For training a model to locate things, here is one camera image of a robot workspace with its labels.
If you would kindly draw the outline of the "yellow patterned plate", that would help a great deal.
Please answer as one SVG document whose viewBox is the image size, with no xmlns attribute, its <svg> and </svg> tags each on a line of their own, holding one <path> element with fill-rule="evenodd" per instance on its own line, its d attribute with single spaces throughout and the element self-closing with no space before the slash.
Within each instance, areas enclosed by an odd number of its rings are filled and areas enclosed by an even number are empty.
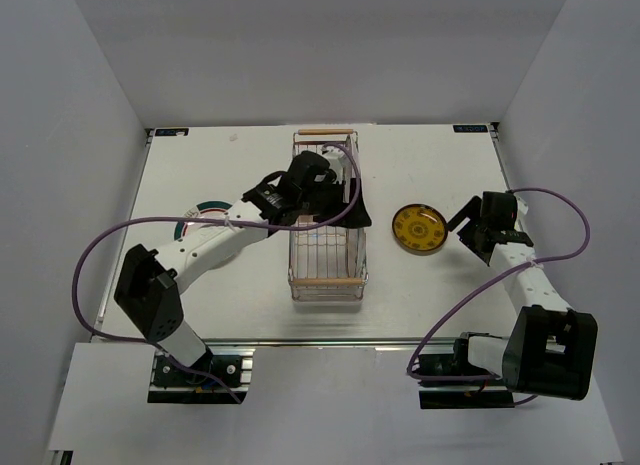
<svg viewBox="0 0 640 465">
<path fill-rule="evenodd" d="M 448 229 L 444 216 L 426 204 L 408 204 L 400 208 L 392 219 L 392 233 L 406 251 L 429 255 L 441 249 Z"/>
</svg>

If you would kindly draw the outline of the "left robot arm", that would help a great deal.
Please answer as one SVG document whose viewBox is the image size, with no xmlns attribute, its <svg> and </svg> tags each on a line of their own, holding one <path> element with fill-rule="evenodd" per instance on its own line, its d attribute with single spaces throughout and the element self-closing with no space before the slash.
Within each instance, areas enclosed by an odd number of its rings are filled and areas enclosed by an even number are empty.
<svg viewBox="0 0 640 465">
<path fill-rule="evenodd" d="M 188 383 L 211 372 L 213 341 L 418 339 L 487 277 L 458 237 L 402 242 L 396 186 L 362 196 L 356 158 L 316 143 L 203 217 L 173 217 L 164 244 L 133 244 L 114 302 Z"/>
</svg>

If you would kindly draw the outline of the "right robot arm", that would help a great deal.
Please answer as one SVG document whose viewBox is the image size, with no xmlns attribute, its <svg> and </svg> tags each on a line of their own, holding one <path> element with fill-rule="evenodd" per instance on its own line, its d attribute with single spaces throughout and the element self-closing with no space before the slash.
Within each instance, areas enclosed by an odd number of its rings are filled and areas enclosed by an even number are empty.
<svg viewBox="0 0 640 465">
<path fill-rule="evenodd" d="M 529 235 L 516 228 L 509 192 L 473 197 L 447 224 L 503 284 L 518 312 L 507 337 L 468 332 L 451 359 L 453 375 L 472 384 L 489 372 L 511 392 L 570 400 L 586 397 L 598 333 L 547 278 Z"/>
</svg>

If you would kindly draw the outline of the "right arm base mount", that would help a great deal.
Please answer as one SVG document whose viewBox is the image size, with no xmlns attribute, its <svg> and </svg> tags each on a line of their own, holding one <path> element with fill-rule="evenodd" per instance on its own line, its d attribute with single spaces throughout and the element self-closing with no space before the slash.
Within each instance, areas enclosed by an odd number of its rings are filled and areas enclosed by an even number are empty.
<svg viewBox="0 0 640 465">
<path fill-rule="evenodd" d="M 423 410 L 513 409 L 514 394 L 502 378 L 508 339 L 464 332 L 446 352 L 416 347 L 406 373 L 419 386 Z"/>
</svg>

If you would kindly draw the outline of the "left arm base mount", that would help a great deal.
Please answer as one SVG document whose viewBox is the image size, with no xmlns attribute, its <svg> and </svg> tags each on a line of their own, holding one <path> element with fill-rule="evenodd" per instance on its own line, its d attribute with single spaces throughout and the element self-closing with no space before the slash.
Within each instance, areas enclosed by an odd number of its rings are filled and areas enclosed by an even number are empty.
<svg viewBox="0 0 640 465">
<path fill-rule="evenodd" d="M 161 352 L 154 356 L 147 402 L 150 404 L 239 405 L 249 391 L 253 369 L 253 349 L 212 348 L 207 373 L 220 379 L 230 390 L 208 376 L 187 373 Z"/>
</svg>

